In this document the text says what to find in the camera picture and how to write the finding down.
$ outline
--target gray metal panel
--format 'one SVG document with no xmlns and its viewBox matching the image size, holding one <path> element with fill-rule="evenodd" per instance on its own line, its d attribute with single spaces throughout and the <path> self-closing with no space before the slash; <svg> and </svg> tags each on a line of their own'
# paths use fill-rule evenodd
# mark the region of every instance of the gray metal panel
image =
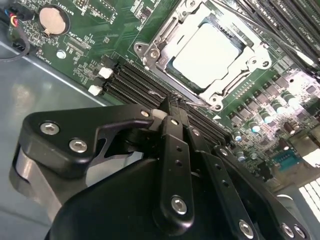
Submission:
<svg viewBox="0 0 320 240">
<path fill-rule="evenodd" d="M 4 42 L 4 34 L 0 33 L 1 58 L 13 55 Z M 0 225 L 5 228 L 1 228 L 1 239 L 36 239 L 32 236 L 37 231 L 41 235 L 37 239 L 43 239 L 43 229 L 50 225 L 46 210 L 17 193 L 9 183 L 9 169 L 23 119 L 33 112 L 103 104 L 38 59 L 0 64 Z"/>
</svg>

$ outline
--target capacitor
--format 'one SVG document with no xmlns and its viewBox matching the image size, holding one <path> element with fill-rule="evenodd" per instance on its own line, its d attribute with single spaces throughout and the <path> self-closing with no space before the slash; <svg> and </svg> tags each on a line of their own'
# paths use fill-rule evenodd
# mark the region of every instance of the capacitor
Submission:
<svg viewBox="0 0 320 240">
<path fill-rule="evenodd" d="M 235 132 L 233 133 L 233 136 L 234 136 L 234 140 L 235 140 L 236 142 L 241 142 L 242 137 L 241 137 L 241 134 L 240 134 L 239 131 L 235 131 Z"/>
<path fill-rule="evenodd" d="M 253 133 L 258 133 L 260 131 L 260 127 L 256 121 L 250 122 L 249 127 Z"/>
<path fill-rule="evenodd" d="M 285 151 L 287 151 L 290 148 L 287 141 L 284 140 L 283 138 L 279 138 L 278 143 L 279 143 L 280 148 Z"/>
<path fill-rule="evenodd" d="M 241 162 L 243 162 L 246 158 L 245 158 L 245 154 L 244 154 L 244 152 L 242 151 L 242 150 L 240 150 L 240 151 L 237 151 L 236 152 L 236 159 L 241 163 Z"/>
<path fill-rule="evenodd" d="M 295 98 L 291 93 L 283 96 L 283 99 L 288 103 L 289 106 L 294 107 L 299 105 L 299 100 Z"/>
<path fill-rule="evenodd" d="M 272 104 L 272 107 L 277 114 L 283 114 L 286 111 L 286 108 L 279 102 L 275 102 L 274 104 Z"/>
<path fill-rule="evenodd" d="M 269 124 L 273 121 L 273 117 L 266 111 L 260 113 L 261 118 L 266 124 Z"/>
<path fill-rule="evenodd" d="M 283 128 L 290 134 L 290 135 L 293 135 L 296 133 L 296 130 L 294 130 L 294 128 L 291 126 L 290 123 L 288 122 L 285 122 L 283 124 Z"/>
<path fill-rule="evenodd" d="M 251 153 L 250 157 L 252 160 L 256 160 L 258 158 L 258 155 L 255 152 L 253 152 Z"/>
</svg>

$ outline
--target metal screw head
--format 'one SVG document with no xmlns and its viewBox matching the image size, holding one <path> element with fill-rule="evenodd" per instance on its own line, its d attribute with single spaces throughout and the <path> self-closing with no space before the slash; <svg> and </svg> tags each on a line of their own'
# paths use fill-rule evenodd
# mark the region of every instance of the metal screw head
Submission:
<svg viewBox="0 0 320 240">
<path fill-rule="evenodd" d="M 306 238 L 305 233 L 297 225 L 294 225 L 294 229 L 303 239 Z"/>
<path fill-rule="evenodd" d="M 142 46 L 141 46 L 141 45 L 137 45 L 137 46 L 135 46 L 135 49 L 136 49 L 138 52 L 141 52 L 141 51 L 142 51 Z"/>
<path fill-rule="evenodd" d="M 82 154 L 85 151 L 87 151 L 88 146 L 87 144 L 82 141 L 81 139 L 73 139 L 69 142 L 69 147 L 72 151 L 78 153 L 78 154 Z"/>
<path fill-rule="evenodd" d="M 220 148 L 220 152 L 225 155 L 228 156 L 228 152 L 226 150 L 224 150 L 223 148 Z"/>
<path fill-rule="evenodd" d="M 197 129 L 192 129 L 192 132 L 197 135 L 197 136 L 200 136 L 200 132 L 197 130 Z"/>
<path fill-rule="evenodd" d="M 174 196 L 171 200 L 171 206 L 177 214 L 185 215 L 187 213 L 187 205 L 180 197 Z"/>
<path fill-rule="evenodd" d="M 267 67 L 269 65 L 269 62 L 268 61 L 264 61 L 263 63 L 262 63 L 262 67 Z"/>
<path fill-rule="evenodd" d="M 40 125 L 40 130 L 47 135 L 56 135 L 60 131 L 60 128 L 53 122 L 45 122 Z"/>
<path fill-rule="evenodd" d="M 254 238 L 254 231 L 252 228 L 249 226 L 248 223 L 246 223 L 244 220 L 239 221 L 239 228 L 241 232 L 248 238 L 248 239 L 253 239 Z"/>
<path fill-rule="evenodd" d="M 142 116 L 144 116 L 146 118 L 150 116 L 150 114 L 147 113 L 146 111 L 141 111 L 141 114 L 142 114 Z"/>
<path fill-rule="evenodd" d="M 158 52 L 157 52 L 157 50 L 152 49 L 151 52 L 150 52 L 150 56 L 151 56 L 153 59 L 157 58 L 157 57 L 158 57 Z"/>
<path fill-rule="evenodd" d="M 174 120 L 172 119 L 171 122 L 174 124 L 174 125 L 178 125 L 179 123 L 177 122 L 177 120 Z"/>
<path fill-rule="evenodd" d="M 67 54 L 63 50 L 56 51 L 56 56 L 58 59 L 65 59 L 67 57 Z"/>
<path fill-rule="evenodd" d="M 282 230 L 284 231 L 284 233 L 287 234 L 290 238 L 293 239 L 293 238 L 295 237 L 294 232 L 291 230 L 290 227 L 288 227 L 287 224 L 282 223 L 281 228 L 282 228 Z"/>
</svg>

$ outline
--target wire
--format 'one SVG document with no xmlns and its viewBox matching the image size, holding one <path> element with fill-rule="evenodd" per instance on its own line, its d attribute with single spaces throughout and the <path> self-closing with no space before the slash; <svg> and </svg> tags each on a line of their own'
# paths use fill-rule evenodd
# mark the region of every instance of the wire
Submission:
<svg viewBox="0 0 320 240">
<path fill-rule="evenodd" d="M 30 43 L 28 41 L 28 37 L 25 33 L 25 31 L 22 29 L 22 27 L 17 26 L 16 27 L 17 32 L 19 33 L 20 38 L 23 40 L 25 46 L 24 50 L 17 56 L 10 57 L 10 58 L 0 58 L 0 63 L 5 63 L 5 62 L 13 62 L 19 59 L 22 59 L 24 56 L 26 56 L 29 51 L 30 51 Z"/>
<path fill-rule="evenodd" d="M 15 28 L 18 27 L 18 20 L 16 15 L 12 15 L 10 17 L 10 22 Z"/>
<path fill-rule="evenodd" d="M 224 2 L 221 2 L 220 0 L 210 0 L 211 2 L 223 7 L 224 9 L 228 10 L 229 12 L 233 13 L 234 15 L 236 15 L 237 17 L 239 17 L 240 19 L 246 21 L 247 23 L 253 25 L 254 27 L 260 29 L 261 31 L 265 32 L 266 34 L 269 34 L 274 40 L 276 40 L 279 44 L 287 47 L 288 49 L 290 49 L 291 51 L 295 52 L 298 54 L 298 56 L 300 58 L 302 58 L 306 63 L 310 64 L 310 62 L 307 62 L 305 60 L 304 57 L 302 57 L 301 55 L 304 55 L 305 57 L 309 58 L 311 60 L 311 58 L 309 56 L 307 56 L 306 54 L 304 54 L 303 52 L 295 49 L 293 46 L 291 46 L 290 44 L 286 43 L 284 40 L 282 40 L 277 34 L 273 33 L 272 31 L 268 30 L 267 28 L 257 24 L 256 22 L 254 22 L 253 20 L 251 20 L 250 18 L 248 18 L 247 16 L 241 14 L 240 12 L 238 12 L 237 10 L 233 9 L 231 6 L 228 6 L 227 4 L 225 4 Z"/>
<path fill-rule="evenodd" d="M 8 17 L 10 17 L 10 13 L 7 9 L 4 10 L 5 15 L 7 15 Z"/>
</svg>

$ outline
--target ram slot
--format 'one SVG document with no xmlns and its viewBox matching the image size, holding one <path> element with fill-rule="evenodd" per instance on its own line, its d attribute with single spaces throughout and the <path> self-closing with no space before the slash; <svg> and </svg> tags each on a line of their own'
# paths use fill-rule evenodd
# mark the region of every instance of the ram slot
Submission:
<svg viewBox="0 0 320 240">
<path fill-rule="evenodd" d="M 246 11 L 246 13 L 248 14 L 248 16 L 254 20 L 256 23 L 258 23 L 259 25 L 267 28 L 268 30 L 270 30 L 271 32 L 275 33 L 276 35 L 278 35 L 280 38 L 282 38 L 285 42 L 288 41 L 288 37 L 289 33 L 288 32 L 281 32 L 277 26 L 275 26 L 272 22 L 270 22 L 270 20 L 263 15 L 260 10 L 257 9 L 257 7 L 250 2 L 249 0 L 237 0 L 236 1 L 238 3 L 238 5 Z M 282 49 L 286 55 L 288 57 L 290 57 L 292 59 L 292 61 L 303 71 L 307 71 L 307 64 L 300 58 L 298 57 L 296 54 L 294 54 L 291 50 L 287 49 L 287 48 L 283 48 Z"/>
<path fill-rule="evenodd" d="M 308 0 L 291 0 L 299 11 L 303 14 L 304 19 L 308 20 L 313 26 L 313 29 L 320 35 L 320 15 L 316 10 L 310 6 Z"/>
<path fill-rule="evenodd" d="M 299 12 L 294 4 L 290 1 L 271 1 L 279 14 L 283 16 L 288 24 L 303 38 L 311 49 L 317 53 L 317 59 L 320 55 L 320 36 L 308 21 L 303 21 L 305 18 Z"/>
</svg>

